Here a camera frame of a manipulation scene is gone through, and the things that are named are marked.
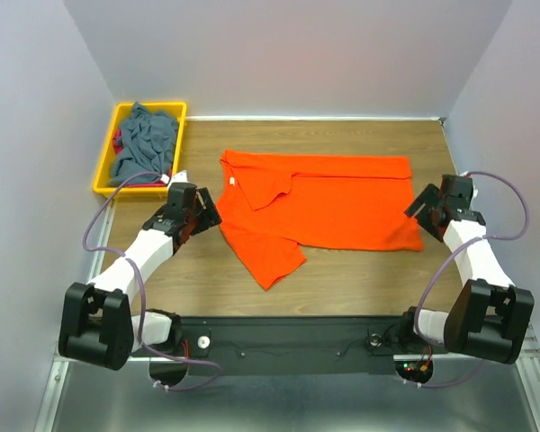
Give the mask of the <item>orange polo shirt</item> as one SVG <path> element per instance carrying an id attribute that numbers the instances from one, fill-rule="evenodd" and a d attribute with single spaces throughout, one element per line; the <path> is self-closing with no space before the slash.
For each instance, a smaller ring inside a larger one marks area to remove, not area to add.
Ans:
<path id="1" fill-rule="evenodd" d="M 227 149 L 220 230 L 269 290 L 305 263 L 302 247 L 420 251 L 407 157 L 287 155 Z"/>

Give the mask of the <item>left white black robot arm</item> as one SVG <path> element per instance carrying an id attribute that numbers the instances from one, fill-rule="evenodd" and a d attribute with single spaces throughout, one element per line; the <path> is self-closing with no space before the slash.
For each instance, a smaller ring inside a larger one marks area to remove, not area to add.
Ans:
<path id="1" fill-rule="evenodd" d="M 182 182 L 168 187 L 166 202 L 143 223 L 131 245 L 87 283 L 73 283 L 63 302 L 58 351 L 61 355 L 111 370 L 131 353 L 155 347 L 171 355 L 183 344 L 178 315 L 141 309 L 149 277 L 192 236 L 221 224 L 207 188 Z"/>

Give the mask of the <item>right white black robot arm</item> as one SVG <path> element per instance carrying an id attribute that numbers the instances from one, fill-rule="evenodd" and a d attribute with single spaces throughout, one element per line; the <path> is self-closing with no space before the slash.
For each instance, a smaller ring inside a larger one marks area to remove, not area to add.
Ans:
<path id="1" fill-rule="evenodd" d="M 462 290 L 449 312 L 428 310 L 422 302 L 404 312 L 396 340 L 407 351 L 428 344 L 511 365 L 521 352 L 535 300 L 514 284 L 494 255 L 491 242 L 503 237 L 488 233 L 482 214 L 472 208 L 473 175 L 443 175 L 440 185 L 428 184 L 405 211 L 449 248 L 441 266 L 456 265 Z"/>

